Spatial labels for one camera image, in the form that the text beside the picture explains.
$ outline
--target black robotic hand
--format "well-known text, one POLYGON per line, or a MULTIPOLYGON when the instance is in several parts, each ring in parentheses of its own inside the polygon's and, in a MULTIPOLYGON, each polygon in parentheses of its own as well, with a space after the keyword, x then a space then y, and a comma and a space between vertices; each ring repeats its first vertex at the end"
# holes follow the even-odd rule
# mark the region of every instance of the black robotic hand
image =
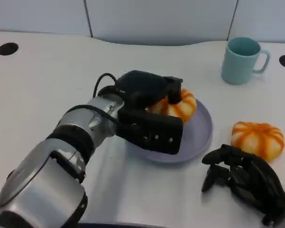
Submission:
POLYGON ((202 163, 210 165, 202 192, 215 183, 228 186, 235 196, 265 214, 264 225, 276 226, 285 218, 285 192, 278 176, 263 159, 223 144, 208 153, 202 163), (230 168, 218 166, 221 162, 230 168))
POLYGON ((177 154, 182 137, 182 120, 149 113, 146 108, 166 96, 170 103, 178 103, 181 100, 181 83, 180 78, 134 70, 120 77, 115 85, 104 87, 98 95, 116 94, 124 101, 124 106, 118 111, 121 124, 117 126, 117 136, 143 149, 177 154))

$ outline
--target silver robot arm segment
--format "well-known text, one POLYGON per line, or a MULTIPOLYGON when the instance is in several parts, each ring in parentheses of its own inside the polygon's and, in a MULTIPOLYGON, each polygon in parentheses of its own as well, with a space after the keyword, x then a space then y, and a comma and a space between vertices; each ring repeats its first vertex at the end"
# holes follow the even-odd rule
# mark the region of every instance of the silver robot arm segment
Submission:
MULTIPOLYGON (((87 103, 115 119, 123 104, 115 95, 87 103)), ((115 127, 97 111, 66 113, 8 177, 0 193, 0 227, 75 227, 87 206, 81 185, 86 165, 103 140, 115 134, 115 127)))

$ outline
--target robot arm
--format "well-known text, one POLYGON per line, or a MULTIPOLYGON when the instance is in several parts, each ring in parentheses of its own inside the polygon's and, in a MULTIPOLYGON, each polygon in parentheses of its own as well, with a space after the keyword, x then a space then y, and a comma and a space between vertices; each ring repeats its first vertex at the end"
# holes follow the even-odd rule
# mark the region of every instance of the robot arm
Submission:
POLYGON ((175 82, 132 71, 86 105, 70 109, 7 178, 0 193, 0 228, 76 227, 88 203, 81 185, 86 165, 106 137, 117 134, 145 149, 177 153, 182 120, 145 110, 177 95, 180 82, 171 86, 175 82))

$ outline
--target black cable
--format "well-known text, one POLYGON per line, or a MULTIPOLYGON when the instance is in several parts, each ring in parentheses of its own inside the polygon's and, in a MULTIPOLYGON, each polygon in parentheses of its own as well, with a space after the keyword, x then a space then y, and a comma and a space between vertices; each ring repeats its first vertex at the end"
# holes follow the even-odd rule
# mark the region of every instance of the black cable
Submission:
POLYGON ((91 106, 91 105, 86 105, 86 104, 80 104, 80 105, 76 105, 74 106, 73 108, 69 109, 67 113, 73 111, 73 110, 76 110, 76 109, 79 109, 79 108, 85 108, 85 109, 88 109, 88 110, 92 110, 92 111, 95 111, 97 112, 98 114, 100 114, 102 117, 112 121, 114 124, 116 125, 121 125, 121 123, 118 122, 118 120, 116 120, 114 117, 112 117, 111 115, 109 115, 108 113, 106 113, 104 110, 100 109, 100 108, 97 108, 97 107, 94 107, 94 106, 91 106))
POLYGON ((93 98, 96 97, 96 93, 97 93, 97 88, 98 88, 98 85, 101 81, 101 79, 103 79, 105 76, 109 76, 110 78, 113 79, 113 81, 116 83, 117 82, 117 79, 116 77, 114 77, 112 74, 110 73, 104 73, 103 75, 100 75, 100 77, 98 78, 96 84, 95 84, 95 88, 94 88, 94 92, 93 92, 93 98))
POLYGON ((123 129, 127 129, 127 130, 132 130, 132 131, 138 131, 140 130, 140 127, 136 126, 136 127, 133 127, 132 125, 130 124, 123 124, 121 122, 119 122, 118 120, 116 120, 114 117, 112 117, 110 114, 106 113, 105 111, 103 111, 102 109, 100 108, 97 108, 95 106, 91 106, 89 104, 80 104, 80 105, 76 105, 74 106, 73 108, 70 108, 67 112, 71 112, 73 110, 76 110, 76 109, 80 109, 80 108, 85 108, 85 109, 88 109, 88 110, 92 110, 92 111, 95 111, 97 112, 98 114, 100 114, 102 117, 112 121, 114 124, 116 124, 118 127, 120 128, 123 128, 123 129))

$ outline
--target mug handle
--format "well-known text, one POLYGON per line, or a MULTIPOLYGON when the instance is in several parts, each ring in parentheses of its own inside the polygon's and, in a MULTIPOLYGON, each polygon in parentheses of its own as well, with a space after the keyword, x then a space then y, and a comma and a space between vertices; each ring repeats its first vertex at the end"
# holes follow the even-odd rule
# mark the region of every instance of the mug handle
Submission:
POLYGON ((262 74, 262 73, 264 73, 264 71, 266 70, 266 68, 268 66, 268 63, 269 63, 269 60, 270 60, 270 53, 269 53, 269 51, 261 50, 260 54, 262 54, 262 53, 266 55, 266 61, 265 61, 264 66, 262 67, 262 69, 260 69, 260 70, 253 70, 253 73, 255 73, 255 74, 262 74))

